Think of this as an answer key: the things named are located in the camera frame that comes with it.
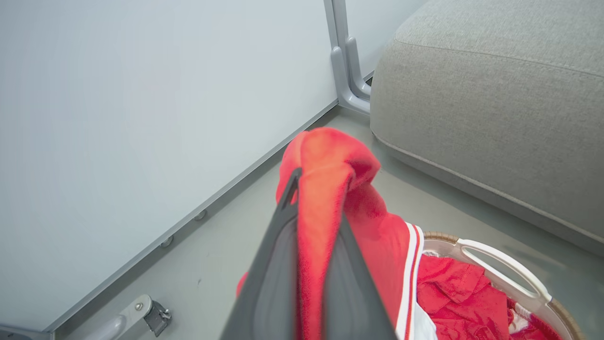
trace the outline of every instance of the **red clothing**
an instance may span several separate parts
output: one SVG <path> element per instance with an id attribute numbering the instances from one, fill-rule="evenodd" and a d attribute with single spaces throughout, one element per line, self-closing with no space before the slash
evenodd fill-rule
<path id="1" fill-rule="evenodd" d="M 439 340 L 561 340 L 548 324 L 491 286 L 484 268 L 452 258 L 422 255 L 417 301 L 436 325 Z M 524 320 L 512 325 L 515 316 Z"/>
<path id="2" fill-rule="evenodd" d="M 403 272 L 405 266 L 417 269 L 423 237 L 414 226 L 388 213 L 371 185 L 380 168 L 378 160 L 363 143 L 335 129 L 302 132 L 283 155 L 277 201 L 297 168 L 302 168 L 297 198 L 302 338 L 323 338 L 323 287 L 344 211 L 388 317 L 397 333 L 402 329 L 405 339 L 401 340 L 408 340 L 416 278 L 414 270 Z M 402 322 L 397 322 L 399 312 Z"/>

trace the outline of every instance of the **fabric upholstery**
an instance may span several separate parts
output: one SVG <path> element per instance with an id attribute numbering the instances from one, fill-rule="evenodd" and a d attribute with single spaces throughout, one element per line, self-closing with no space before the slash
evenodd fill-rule
<path id="1" fill-rule="evenodd" d="M 374 74 L 371 129 L 441 180 L 604 255 L 604 2 L 433 0 Z"/>

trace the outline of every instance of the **laundry basket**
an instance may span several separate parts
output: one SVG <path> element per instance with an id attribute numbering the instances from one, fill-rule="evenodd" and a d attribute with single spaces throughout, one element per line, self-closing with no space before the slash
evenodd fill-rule
<path id="1" fill-rule="evenodd" d="M 450 257 L 465 263 L 483 267 L 485 269 L 484 274 L 491 280 L 491 283 L 495 288 L 506 293 L 507 296 L 515 300 L 523 308 L 547 322 L 557 331 L 562 339 L 585 340 L 585 336 L 579 329 L 577 322 L 561 303 L 551 297 L 543 283 L 537 279 L 537 276 L 508 255 L 493 247 L 487 246 L 486 244 L 471 240 L 463 240 L 459 237 L 443 234 L 441 232 L 425 232 L 423 249 L 426 255 Z M 530 284 L 534 292 L 527 290 L 514 280 L 503 275 L 474 254 L 470 253 L 468 251 L 469 249 L 481 252 L 502 262 L 507 267 L 514 270 L 520 277 L 524 278 Z"/>

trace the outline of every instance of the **metal bracket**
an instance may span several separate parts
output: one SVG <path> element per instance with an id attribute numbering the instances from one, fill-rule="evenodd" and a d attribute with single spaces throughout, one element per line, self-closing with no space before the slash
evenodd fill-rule
<path id="1" fill-rule="evenodd" d="M 352 93 L 348 83 L 348 75 L 344 67 L 344 55 L 342 53 L 342 49 L 339 47 L 334 47 L 332 49 L 332 68 L 333 78 L 336 82 L 336 92 L 338 93 L 339 104 L 345 108 L 369 116 L 369 102 L 357 97 L 354 93 Z"/>
<path id="2" fill-rule="evenodd" d="M 54 340 L 54 334 L 0 326 L 0 340 Z"/>
<path id="3" fill-rule="evenodd" d="M 172 315 L 159 302 L 152 301 L 151 303 L 151 311 L 145 315 L 144 319 L 157 338 L 172 322 Z"/>
<path id="4" fill-rule="evenodd" d="M 356 46 L 356 39 L 348 37 L 346 39 L 346 52 L 348 56 L 348 70 L 350 74 L 350 86 L 352 93 L 369 100 L 371 98 L 371 86 L 365 82 L 361 74 L 361 62 L 359 61 L 359 49 Z"/>
<path id="5" fill-rule="evenodd" d="M 84 340 L 118 339 L 141 320 L 147 323 L 151 332 L 157 337 L 171 323 L 172 316 L 167 309 L 153 301 L 149 295 L 141 295 L 119 315 L 103 324 Z"/>

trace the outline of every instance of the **metal leg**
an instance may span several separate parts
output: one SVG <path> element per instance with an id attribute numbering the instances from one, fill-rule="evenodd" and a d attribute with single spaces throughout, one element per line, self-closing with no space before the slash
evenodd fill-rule
<path id="1" fill-rule="evenodd" d="M 332 68 L 339 104 L 345 108 L 369 115 L 369 102 L 357 97 L 350 90 L 349 79 L 345 69 L 344 54 L 339 47 L 332 49 Z"/>
<path id="2" fill-rule="evenodd" d="M 365 82 L 361 75 L 361 63 L 359 61 L 359 50 L 356 47 L 356 39 L 346 39 L 346 51 L 348 55 L 348 70 L 350 75 L 350 88 L 352 93 L 361 98 L 369 100 L 371 97 L 371 86 Z"/>
<path id="3" fill-rule="evenodd" d="M 141 295 L 120 314 L 108 320 L 84 340 L 118 339 L 136 323 L 142 322 L 141 320 L 144 320 L 155 337 L 158 337 L 170 325 L 172 316 L 167 309 L 153 301 L 149 295 Z"/>
<path id="4" fill-rule="evenodd" d="M 356 39 L 348 36 L 345 0 L 324 0 L 332 43 L 333 78 L 341 106 L 369 115 L 371 86 L 361 76 Z"/>

